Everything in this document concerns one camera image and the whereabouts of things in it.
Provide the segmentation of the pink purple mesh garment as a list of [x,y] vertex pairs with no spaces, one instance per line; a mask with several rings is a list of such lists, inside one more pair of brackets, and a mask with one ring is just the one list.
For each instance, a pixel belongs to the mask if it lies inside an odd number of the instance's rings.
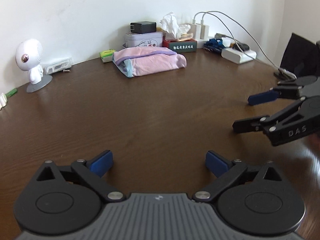
[[165,47],[132,47],[116,51],[113,63],[128,78],[185,68],[186,58]]

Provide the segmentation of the black chair back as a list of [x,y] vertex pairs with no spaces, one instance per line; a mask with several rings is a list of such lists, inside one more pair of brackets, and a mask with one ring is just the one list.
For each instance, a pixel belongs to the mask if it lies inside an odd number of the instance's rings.
[[296,77],[319,77],[319,44],[292,33],[280,67],[292,72]]

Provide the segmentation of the white power bank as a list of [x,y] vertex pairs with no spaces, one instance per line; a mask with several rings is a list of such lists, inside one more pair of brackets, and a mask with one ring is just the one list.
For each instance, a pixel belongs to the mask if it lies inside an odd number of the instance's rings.
[[222,50],[221,56],[232,63],[243,64],[256,59],[257,53],[253,50],[247,50],[243,53],[233,48],[225,48]]

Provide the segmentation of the white power strip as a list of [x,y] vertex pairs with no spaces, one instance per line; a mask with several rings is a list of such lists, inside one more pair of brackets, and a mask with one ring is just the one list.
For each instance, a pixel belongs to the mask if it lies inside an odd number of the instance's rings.
[[203,45],[208,42],[210,39],[212,38],[222,38],[223,40],[223,44],[226,45],[227,47],[230,47],[231,46],[231,39],[227,36],[227,35],[224,35],[224,34],[215,34],[215,36],[209,36],[207,39],[197,39],[197,49],[200,49],[200,48],[203,48]]

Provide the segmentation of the white charger adapter right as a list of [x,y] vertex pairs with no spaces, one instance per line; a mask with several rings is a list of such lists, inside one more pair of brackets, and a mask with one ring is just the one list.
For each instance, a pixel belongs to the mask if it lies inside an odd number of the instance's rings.
[[201,20],[201,33],[200,39],[207,40],[209,35],[209,26],[204,24],[204,20]]

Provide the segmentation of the white charger adapter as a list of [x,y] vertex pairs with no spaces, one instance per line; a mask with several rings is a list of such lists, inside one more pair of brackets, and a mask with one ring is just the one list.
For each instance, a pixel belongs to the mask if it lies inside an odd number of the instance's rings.
[[190,34],[193,34],[194,40],[199,40],[201,36],[201,24],[196,23],[196,20],[192,20],[192,23],[190,24]]
[[204,20],[201,20],[201,33],[200,39],[207,40],[209,35],[209,26],[204,24]]

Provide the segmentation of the white charger adapter left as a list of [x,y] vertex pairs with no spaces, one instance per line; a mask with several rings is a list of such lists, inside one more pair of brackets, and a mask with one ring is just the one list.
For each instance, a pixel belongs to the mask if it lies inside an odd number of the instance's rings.
[[194,40],[199,40],[201,36],[201,24],[196,23],[196,20],[192,20],[192,23],[190,24],[190,34],[193,34]]

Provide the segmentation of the white plastic case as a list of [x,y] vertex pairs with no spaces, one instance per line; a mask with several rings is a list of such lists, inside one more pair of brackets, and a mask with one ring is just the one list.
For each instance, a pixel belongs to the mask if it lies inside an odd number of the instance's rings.
[[47,62],[42,65],[43,71],[46,75],[52,75],[54,73],[70,69],[72,67],[73,60],[71,57],[65,57],[55,59],[52,62]]

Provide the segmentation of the white small plug adapter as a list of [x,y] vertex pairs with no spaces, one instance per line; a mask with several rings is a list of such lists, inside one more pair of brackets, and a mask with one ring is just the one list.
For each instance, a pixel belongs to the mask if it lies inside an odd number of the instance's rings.
[[4,93],[0,94],[0,109],[2,109],[3,107],[5,107],[7,105],[7,97]]

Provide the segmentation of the green red tissue box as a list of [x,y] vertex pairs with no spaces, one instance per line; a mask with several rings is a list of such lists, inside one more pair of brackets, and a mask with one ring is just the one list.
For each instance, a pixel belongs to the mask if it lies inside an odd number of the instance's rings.
[[163,33],[163,47],[176,53],[189,53],[197,50],[197,41],[190,33],[190,24],[179,24],[176,14],[170,12],[160,20],[160,28]]

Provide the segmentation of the green tissue packet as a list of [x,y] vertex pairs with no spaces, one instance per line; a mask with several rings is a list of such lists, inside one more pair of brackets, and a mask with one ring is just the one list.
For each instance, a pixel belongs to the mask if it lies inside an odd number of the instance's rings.
[[116,52],[114,49],[104,50],[99,53],[99,56],[103,63],[108,63],[113,60],[113,55]]

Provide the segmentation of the white tin box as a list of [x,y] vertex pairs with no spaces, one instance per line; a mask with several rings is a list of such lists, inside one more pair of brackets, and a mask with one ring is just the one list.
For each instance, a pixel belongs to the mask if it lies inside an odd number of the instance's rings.
[[127,33],[124,35],[123,48],[132,47],[161,47],[163,43],[163,33],[160,31],[154,33]]

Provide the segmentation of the white robot figure speaker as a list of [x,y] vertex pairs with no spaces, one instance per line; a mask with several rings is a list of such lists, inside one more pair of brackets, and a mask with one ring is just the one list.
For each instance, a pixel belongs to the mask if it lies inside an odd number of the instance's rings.
[[43,47],[40,41],[30,38],[21,42],[15,55],[15,61],[20,70],[28,73],[29,85],[27,93],[36,92],[48,85],[53,77],[44,75],[41,66]]

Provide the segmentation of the black charger block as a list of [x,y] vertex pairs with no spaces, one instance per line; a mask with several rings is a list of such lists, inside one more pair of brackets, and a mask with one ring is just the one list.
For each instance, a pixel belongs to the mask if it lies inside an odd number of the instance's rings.
[[130,31],[136,34],[146,34],[156,32],[156,22],[140,21],[130,23]]

